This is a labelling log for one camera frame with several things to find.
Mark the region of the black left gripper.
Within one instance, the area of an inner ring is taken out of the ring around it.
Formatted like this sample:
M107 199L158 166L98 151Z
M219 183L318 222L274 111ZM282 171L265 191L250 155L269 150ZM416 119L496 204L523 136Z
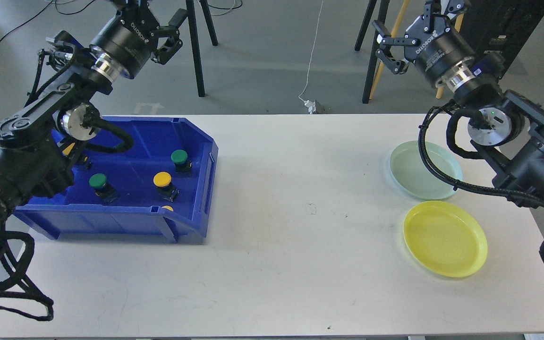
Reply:
M157 28L159 22L148 8L119 9L89 47L107 53L125 69L123 77L134 79L149 58L156 64L165 65L183 47L179 28L187 17L187 10L177 10L168 25ZM168 37L156 50L157 44L150 33L153 30L156 39Z

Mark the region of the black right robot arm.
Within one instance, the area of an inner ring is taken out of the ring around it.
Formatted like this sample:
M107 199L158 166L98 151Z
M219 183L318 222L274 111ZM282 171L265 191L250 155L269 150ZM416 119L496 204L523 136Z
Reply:
M431 11L417 17L403 36L393 37L381 21L372 22L376 56L399 75L413 65L434 86L445 85L452 99L434 106L419 126L418 153L437 179L455 190L501 196L519 207L544 208L544 109L513 90L501 90L498 56L488 55L475 70L474 51L457 32L455 21ZM427 132L435 116L449 114L449 149L465 159L480 159L495 173L489 187L450 176L431 160ZM539 254L544 263L544 241Z

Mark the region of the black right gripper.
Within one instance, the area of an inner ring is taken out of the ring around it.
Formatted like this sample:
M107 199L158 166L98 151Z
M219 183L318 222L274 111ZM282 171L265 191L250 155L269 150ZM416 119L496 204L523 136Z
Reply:
M475 52L445 15L417 17L406 30L405 37L391 37L379 20L372 21L372 26L380 45L376 49L376 57L393 75L403 75L412 63L432 86L440 87L444 84L442 76L447 71L459 64L473 65ZM387 46L406 46L404 58L395 58L391 47Z

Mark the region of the yellow push button behind arm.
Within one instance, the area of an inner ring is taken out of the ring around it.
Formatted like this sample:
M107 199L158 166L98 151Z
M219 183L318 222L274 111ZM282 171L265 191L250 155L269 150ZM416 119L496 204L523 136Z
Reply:
M75 149L76 149L75 143L73 143L67 146L65 149L63 149L62 153L63 155L65 155L67 158L70 159L71 154L76 153ZM88 155L86 155L85 153L80 153L78 155L76 162L74 163L74 167L82 171L87 171L93 167L93 162Z

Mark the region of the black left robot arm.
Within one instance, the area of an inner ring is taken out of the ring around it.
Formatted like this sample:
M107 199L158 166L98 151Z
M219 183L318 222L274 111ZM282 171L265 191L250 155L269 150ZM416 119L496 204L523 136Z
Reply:
M124 153L134 146L129 133L104 120L90 102L110 94L118 77L134 79L148 60L166 64L182 46L179 27L189 17L180 8L161 25L145 0L114 0L115 16L84 46L68 32L50 40L39 60L56 73L40 75L24 108L0 121L0 310L51 321L53 301L28 278L34 239L6 230L18 206L35 196L52 198L74 184L73 167L84 150Z

